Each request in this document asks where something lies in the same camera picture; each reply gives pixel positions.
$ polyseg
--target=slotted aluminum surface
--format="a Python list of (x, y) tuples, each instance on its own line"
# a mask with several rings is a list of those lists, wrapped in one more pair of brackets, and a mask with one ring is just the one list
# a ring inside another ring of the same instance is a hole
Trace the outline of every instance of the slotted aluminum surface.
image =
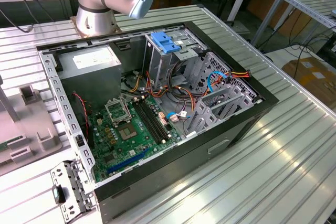
[(331, 11), (336, 9), (336, 0), (285, 0), (328, 28), (336, 26)]
[[(236, 146), (131, 209), (112, 223), (323, 223), (336, 207), (336, 117), (258, 51), (197, 6), (117, 15), (122, 30), (192, 20), (279, 100)], [(42, 90), (62, 135), (37, 44), (78, 38), (70, 22), (43, 24), (33, 34), (0, 30), (0, 74), (7, 94), (32, 83)], [(74, 158), (70, 148), (0, 177), (4, 223), (61, 223), (49, 170)], [(101, 223), (97, 211), (75, 223)]]

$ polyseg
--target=blue pcie slot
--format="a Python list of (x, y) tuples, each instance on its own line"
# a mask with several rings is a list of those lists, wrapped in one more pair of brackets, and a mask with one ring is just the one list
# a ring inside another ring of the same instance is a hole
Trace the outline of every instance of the blue pcie slot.
[(147, 151), (149, 151), (149, 148), (145, 149), (143, 152), (141, 152), (139, 154), (136, 154), (134, 157), (130, 157), (129, 159), (121, 162), (118, 165), (114, 165), (111, 168), (108, 168), (107, 173), (113, 173), (113, 172), (115, 172), (115, 171), (117, 171), (121, 168), (124, 168), (125, 166), (128, 166), (129, 164), (132, 164), (135, 161), (138, 161), (138, 160), (142, 159), (145, 156)]

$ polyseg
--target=label sticker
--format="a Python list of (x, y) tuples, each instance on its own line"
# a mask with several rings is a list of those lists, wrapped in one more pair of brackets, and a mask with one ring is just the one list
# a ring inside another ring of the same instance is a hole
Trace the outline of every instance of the label sticker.
[(317, 79), (324, 79), (325, 78), (324, 75), (320, 72), (314, 72), (313, 75), (315, 75), (315, 77)]
[(312, 68), (314, 67), (310, 62), (307, 62), (307, 61), (304, 61), (304, 62), (301, 62), (302, 65), (304, 65), (306, 68)]
[(90, 52), (87, 54), (76, 55), (73, 57), (74, 63), (78, 69), (91, 67), (94, 65), (106, 63), (112, 61), (112, 58), (109, 54), (96, 54), (94, 52)]

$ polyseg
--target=green circuit board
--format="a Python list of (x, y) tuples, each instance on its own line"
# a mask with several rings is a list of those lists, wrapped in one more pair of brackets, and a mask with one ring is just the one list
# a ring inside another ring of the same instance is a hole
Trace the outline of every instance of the green circuit board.
[[(153, 98), (146, 98), (145, 104), (155, 109), (158, 113), (161, 111)], [(138, 154), (144, 154), (142, 159), (150, 157), (181, 140), (173, 124), (169, 123), (171, 127), (168, 127), (168, 129), (163, 127), (163, 129), (171, 137), (166, 143), (157, 144), (132, 103), (128, 103), (128, 108), (132, 117), (131, 122), (123, 122), (118, 127), (113, 127), (106, 109), (89, 116), (89, 121), (93, 127), (93, 140), (95, 143), (95, 147), (91, 149), (96, 161), (93, 173), (97, 182), (103, 181), (107, 177), (136, 164), (139, 160), (108, 174), (107, 171), (110, 167), (127, 161)]]

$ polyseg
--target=motherboard chip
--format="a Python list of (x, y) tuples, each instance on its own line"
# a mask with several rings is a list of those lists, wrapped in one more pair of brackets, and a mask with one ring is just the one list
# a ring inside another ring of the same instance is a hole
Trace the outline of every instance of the motherboard chip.
[(114, 155), (113, 154), (107, 155), (104, 157), (104, 160), (106, 163), (111, 162), (114, 160)]
[(137, 135), (132, 123), (127, 123), (118, 128), (121, 138), (125, 141)]

